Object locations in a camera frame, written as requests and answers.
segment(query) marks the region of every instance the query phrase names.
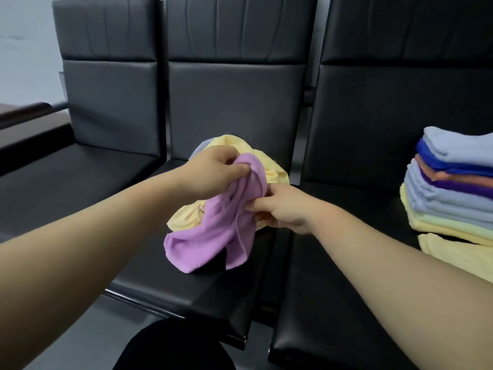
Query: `chair backrest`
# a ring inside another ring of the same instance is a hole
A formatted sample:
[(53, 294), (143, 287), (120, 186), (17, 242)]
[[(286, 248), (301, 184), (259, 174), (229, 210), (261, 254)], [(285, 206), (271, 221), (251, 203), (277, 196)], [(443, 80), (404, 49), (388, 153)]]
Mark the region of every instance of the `chair backrest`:
[(53, 13), (77, 142), (164, 154), (159, 0), (57, 0)]
[(493, 0), (331, 0), (302, 180), (397, 191), (426, 126), (493, 132)]
[(317, 0), (166, 0), (171, 156), (233, 134), (289, 171)]

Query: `orange towel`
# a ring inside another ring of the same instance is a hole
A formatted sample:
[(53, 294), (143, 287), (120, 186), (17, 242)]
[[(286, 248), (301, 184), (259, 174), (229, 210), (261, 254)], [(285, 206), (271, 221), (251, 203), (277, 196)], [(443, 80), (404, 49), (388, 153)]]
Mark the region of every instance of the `orange towel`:
[(421, 170), (426, 174), (428, 178), (432, 181), (435, 180), (454, 180), (460, 181), (462, 183), (475, 184), (477, 186), (484, 186), (493, 188), (493, 178), (481, 177), (479, 175), (460, 175), (460, 174), (448, 174), (444, 171), (435, 171), (429, 167), (421, 158), (419, 154), (415, 156)]

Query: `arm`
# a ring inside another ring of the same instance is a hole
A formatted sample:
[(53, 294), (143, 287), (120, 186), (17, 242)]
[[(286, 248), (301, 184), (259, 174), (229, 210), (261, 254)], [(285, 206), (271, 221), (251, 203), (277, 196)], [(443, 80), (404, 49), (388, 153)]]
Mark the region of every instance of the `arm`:
[(173, 213), (250, 171), (230, 146), (0, 245), (0, 368), (19, 369), (98, 298)]
[(273, 227), (312, 233), (421, 369), (493, 367), (493, 285), (291, 186), (247, 205)]

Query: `hand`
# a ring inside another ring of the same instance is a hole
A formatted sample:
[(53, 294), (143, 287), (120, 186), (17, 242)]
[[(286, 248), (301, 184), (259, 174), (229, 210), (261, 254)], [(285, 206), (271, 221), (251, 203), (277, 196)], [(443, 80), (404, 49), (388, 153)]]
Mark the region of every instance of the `hand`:
[(310, 217), (323, 203), (298, 188), (286, 184), (270, 184), (267, 196), (250, 201), (248, 211), (258, 211), (255, 220), (266, 221), (270, 227), (284, 227), (298, 234), (311, 233)]
[(179, 181), (193, 201), (217, 196), (232, 181), (250, 172), (249, 165), (231, 165), (239, 155), (237, 149), (231, 145), (206, 148), (176, 169), (180, 176)]

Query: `black leather seat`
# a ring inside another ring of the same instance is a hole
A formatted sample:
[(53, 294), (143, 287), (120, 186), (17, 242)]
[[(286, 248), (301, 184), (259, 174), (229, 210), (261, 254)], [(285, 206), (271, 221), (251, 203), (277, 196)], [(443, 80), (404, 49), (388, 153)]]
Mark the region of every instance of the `black leather seat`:
[[(423, 128), (493, 132), (487, 3), (331, 0), (304, 191), (419, 248), (398, 187)], [(416, 368), (311, 236), (294, 237), (269, 358), (296, 369)]]
[[(202, 141), (233, 134), (289, 172), (317, 0), (166, 0), (171, 160)], [(164, 315), (211, 324), (244, 346), (273, 229), (257, 233), (250, 259), (233, 270), (183, 274), (166, 259), (163, 230), (107, 293)]]
[(161, 164), (158, 3), (53, 3), (73, 138), (0, 177), (0, 242), (95, 204)]

